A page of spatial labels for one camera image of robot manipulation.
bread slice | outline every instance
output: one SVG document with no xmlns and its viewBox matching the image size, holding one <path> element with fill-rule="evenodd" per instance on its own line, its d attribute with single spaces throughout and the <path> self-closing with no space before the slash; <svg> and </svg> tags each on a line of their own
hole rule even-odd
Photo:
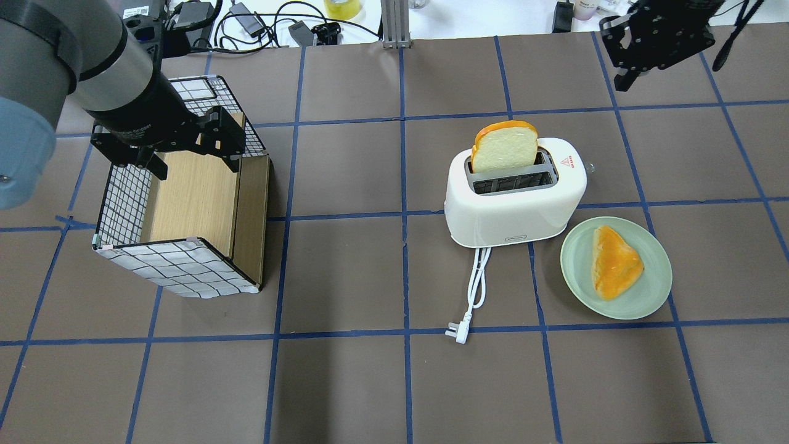
<svg viewBox="0 0 789 444">
<path fill-rule="evenodd" d="M 610 301 L 619 297 L 643 272 L 644 262 L 638 252 L 619 233 L 607 225 L 594 231 L 592 282 L 600 298 Z"/>
<path fill-rule="evenodd" d="M 475 173 L 528 167 L 537 158 L 537 128 L 522 120 L 494 123 L 477 133 L 471 152 Z"/>
</svg>

round plate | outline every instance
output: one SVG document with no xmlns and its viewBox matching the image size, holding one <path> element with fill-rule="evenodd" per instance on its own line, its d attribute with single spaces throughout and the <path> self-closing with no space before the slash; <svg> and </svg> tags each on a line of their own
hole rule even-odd
<svg viewBox="0 0 789 444">
<path fill-rule="evenodd" d="M 608 225 L 641 256 L 644 272 L 618 298 L 606 301 L 592 284 L 592 243 L 596 228 Z M 639 319 L 654 313 L 671 290 L 671 263 L 666 250 L 649 231 L 629 220 L 612 216 L 584 220 L 564 239 L 561 253 L 564 280 L 581 303 L 614 319 Z"/>
</svg>

yellow object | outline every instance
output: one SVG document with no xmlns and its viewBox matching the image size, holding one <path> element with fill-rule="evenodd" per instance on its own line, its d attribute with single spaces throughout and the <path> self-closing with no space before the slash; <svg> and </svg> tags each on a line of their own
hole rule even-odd
<svg viewBox="0 0 789 444">
<path fill-rule="evenodd" d="M 359 0 L 323 0 L 329 18 L 350 20 L 361 10 Z"/>
<path fill-rule="evenodd" d="M 483 128 L 471 151 L 473 172 L 528 167 L 537 158 L 537 128 L 522 120 L 507 120 Z"/>
<path fill-rule="evenodd" d="M 607 301 L 633 286 L 644 272 L 638 252 L 613 228 L 603 225 L 594 231 L 592 282 L 597 295 Z"/>
</svg>

light blue cap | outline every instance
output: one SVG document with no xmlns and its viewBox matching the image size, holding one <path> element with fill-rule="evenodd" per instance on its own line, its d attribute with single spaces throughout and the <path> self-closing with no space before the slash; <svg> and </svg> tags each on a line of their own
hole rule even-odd
<svg viewBox="0 0 789 444">
<path fill-rule="evenodd" d="M 0 209 L 24 204 L 54 151 L 54 129 L 39 113 L 0 97 Z"/>
</svg>

toaster logo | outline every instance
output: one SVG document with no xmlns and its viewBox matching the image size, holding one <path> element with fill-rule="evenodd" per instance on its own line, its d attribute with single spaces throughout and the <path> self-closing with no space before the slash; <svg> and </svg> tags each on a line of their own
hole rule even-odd
<svg viewBox="0 0 789 444">
<path fill-rule="evenodd" d="M 562 165 L 566 165 L 566 166 L 568 166 L 570 168 L 575 168 L 575 162 L 573 161 L 573 157 L 572 156 L 565 157 L 564 160 L 562 160 L 561 164 Z"/>
</svg>

